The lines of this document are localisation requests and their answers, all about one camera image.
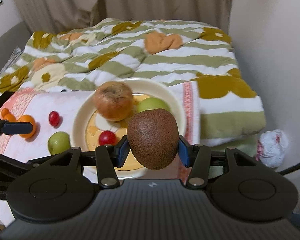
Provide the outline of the small mandarin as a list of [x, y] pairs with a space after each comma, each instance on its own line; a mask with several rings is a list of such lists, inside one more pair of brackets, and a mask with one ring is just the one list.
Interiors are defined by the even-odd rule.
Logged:
[[4, 118], [7, 114], [9, 114], [10, 113], [10, 111], [9, 111], [9, 109], [7, 109], [7, 108], [3, 108], [2, 110], [1, 110], [1, 116]]

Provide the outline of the red cherry tomato on plate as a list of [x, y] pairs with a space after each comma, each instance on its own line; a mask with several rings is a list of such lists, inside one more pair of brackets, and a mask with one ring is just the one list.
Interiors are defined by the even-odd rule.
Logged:
[[103, 131], [98, 138], [98, 143], [102, 145], [115, 145], [117, 142], [117, 137], [112, 131]]

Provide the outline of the red-yellow apple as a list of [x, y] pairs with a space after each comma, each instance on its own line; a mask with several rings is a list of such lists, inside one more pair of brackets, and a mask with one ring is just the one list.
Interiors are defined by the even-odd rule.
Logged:
[[100, 85], [93, 94], [98, 112], [109, 121], [121, 121], [133, 109], [132, 90], [123, 82], [108, 81]]

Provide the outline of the green apple on towel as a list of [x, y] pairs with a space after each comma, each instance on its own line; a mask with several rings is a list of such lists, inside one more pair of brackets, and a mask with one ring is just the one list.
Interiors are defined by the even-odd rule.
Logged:
[[51, 155], [60, 154], [71, 147], [70, 137], [68, 133], [56, 132], [48, 139], [47, 146]]

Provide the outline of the grey patterned pillow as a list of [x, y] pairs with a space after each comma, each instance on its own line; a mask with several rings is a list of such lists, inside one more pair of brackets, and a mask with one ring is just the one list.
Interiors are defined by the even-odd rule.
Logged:
[[8, 68], [10, 68], [12, 65], [14, 65], [20, 58], [21, 54], [23, 53], [23, 50], [19, 47], [15, 47], [14, 51], [10, 55], [9, 59], [5, 63], [4, 67], [1, 69], [0, 74], [5, 72]]

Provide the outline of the green apple on plate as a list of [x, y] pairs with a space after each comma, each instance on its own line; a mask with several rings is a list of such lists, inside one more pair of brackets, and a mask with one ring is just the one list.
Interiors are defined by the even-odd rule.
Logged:
[[140, 101], [137, 109], [138, 113], [154, 109], [165, 109], [167, 111], [170, 111], [169, 105], [164, 100], [154, 97], [146, 98]]

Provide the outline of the beige curtain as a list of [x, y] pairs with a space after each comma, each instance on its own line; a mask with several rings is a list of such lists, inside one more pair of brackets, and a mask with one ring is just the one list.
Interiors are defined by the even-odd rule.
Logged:
[[105, 18], [186, 20], [229, 29], [232, 0], [14, 0], [31, 31], [60, 33]]

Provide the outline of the white plastic bag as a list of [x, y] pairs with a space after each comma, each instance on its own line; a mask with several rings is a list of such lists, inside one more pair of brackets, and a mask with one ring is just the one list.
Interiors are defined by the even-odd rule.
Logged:
[[264, 132], [258, 140], [256, 160], [269, 168], [277, 168], [284, 160], [287, 147], [288, 139], [282, 130]]

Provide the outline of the medium orange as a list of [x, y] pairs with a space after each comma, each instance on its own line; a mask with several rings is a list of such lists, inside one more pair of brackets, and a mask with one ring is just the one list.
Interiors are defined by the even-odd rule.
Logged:
[[7, 120], [9, 122], [16, 122], [16, 118], [13, 114], [11, 113], [7, 113], [4, 117], [3, 117], [4, 120]]

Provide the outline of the green white striped blanket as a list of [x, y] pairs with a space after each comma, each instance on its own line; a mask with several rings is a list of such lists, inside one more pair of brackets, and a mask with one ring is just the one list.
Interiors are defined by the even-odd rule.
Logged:
[[93, 91], [107, 81], [146, 78], [198, 88], [200, 139], [217, 146], [266, 126], [261, 98], [242, 79], [232, 40], [196, 21], [122, 21], [32, 34], [16, 63], [0, 74], [0, 96], [33, 88]]

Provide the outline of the red cherry tomato on towel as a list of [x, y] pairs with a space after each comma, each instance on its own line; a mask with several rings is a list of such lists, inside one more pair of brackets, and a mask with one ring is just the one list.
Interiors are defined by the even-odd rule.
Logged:
[[60, 123], [60, 115], [56, 111], [51, 111], [49, 114], [49, 123], [53, 127], [57, 127]]

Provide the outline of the grey sofa backrest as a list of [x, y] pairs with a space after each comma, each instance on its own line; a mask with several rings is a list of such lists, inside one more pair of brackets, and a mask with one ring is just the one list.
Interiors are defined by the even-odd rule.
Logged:
[[15, 47], [24, 49], [31, 33], [24, 22], [20, 22], [0, 37], [0, 71], [10, 58]]

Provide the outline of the pink white floral towel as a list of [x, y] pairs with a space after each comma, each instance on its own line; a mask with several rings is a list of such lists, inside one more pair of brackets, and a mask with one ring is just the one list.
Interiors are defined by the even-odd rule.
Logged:
[[[168, 89], [182, 102], [185, 110], [187, 108], [192, 110], [194, 114], [192, 124], [190, 124], [190, 114], [187, 114], [187, 125], [190, 125], [192, 128], [191, 132], [189, 132], [192, 135], [186, 135], [186, 139], [190, 143], [198, 143], [200, 130], [199, 94], [196, 83], [194, 81], [181, 83], [168, 87]], [[7, 108], [16, 119], [22, 115], [32, 116], [37, 122], [37, 131], [29, 140], [19, 135], [1, 135], [0, 153], [24, 163], [30, 159], [50, 155], [47, 147], [49, 137], [58, 131], [66, 132], [70, 135], [79, 108], [92, 93], [92, 91], [39, 93], [32, 89], [25, 89], [13, 94], [1, 108]], [[190, 96], [189, 103], [183, 102], [186, 96]], [[61, 124], [57, 128], [52, 127], [49, 123], [48, 115], [51, 111], [57, 111], [62, 117]], [[175, 159], [168, 168], [162, 170], [163, 175], [177, 178], [179, 176], [179, 162], [179, 159]], [[14, 217], [7, 202], [0, 200], [0, 224], [8, 226], [13, 221]]]

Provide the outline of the cream plate with yellow print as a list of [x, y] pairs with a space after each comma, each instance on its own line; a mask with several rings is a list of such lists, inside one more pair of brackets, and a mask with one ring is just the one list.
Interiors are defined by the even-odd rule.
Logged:
[[165, 85], [131, 78], [100, 85], [79, 108], [70, 142], [84, 151], [127, 138], [128, 149], [113, 163], [120, 179], [151, 170], [176, 174], [178, 136], [185, 135], [186, 114], [180, 99]]

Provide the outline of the brown kiwi fruit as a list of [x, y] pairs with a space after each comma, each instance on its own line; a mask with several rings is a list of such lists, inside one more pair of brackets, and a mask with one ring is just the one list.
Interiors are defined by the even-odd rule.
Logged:
[[165, 109], [143, 111], [129, 121], [127, 139], [132, 154], [142, 166], [160, 170], [176, 156], [178, 126], [174, 116]]

